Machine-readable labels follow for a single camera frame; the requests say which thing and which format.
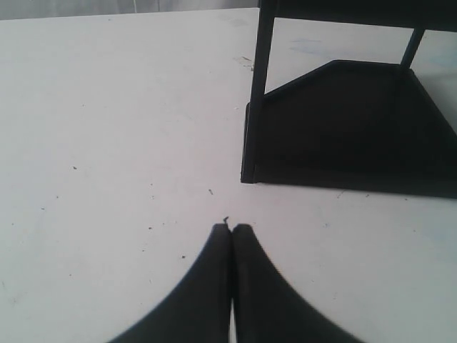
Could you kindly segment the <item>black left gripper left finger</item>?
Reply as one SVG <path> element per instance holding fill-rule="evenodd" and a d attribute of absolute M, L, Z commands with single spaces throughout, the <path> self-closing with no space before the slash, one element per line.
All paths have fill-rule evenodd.
<path fill-rule="evenodd" d="M 228 342 L 231 232 L 215 224 L 201 253 L 170 294 L 114 342 Z"/>

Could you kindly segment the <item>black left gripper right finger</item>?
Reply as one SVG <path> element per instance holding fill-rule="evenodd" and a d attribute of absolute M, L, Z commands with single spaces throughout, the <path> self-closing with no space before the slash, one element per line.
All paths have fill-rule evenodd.
<path fill-rule="evenodd" d="M 281 276 L 253 228 L 232 231 L 238 342 L 360 342 L 303 299 Z"/>

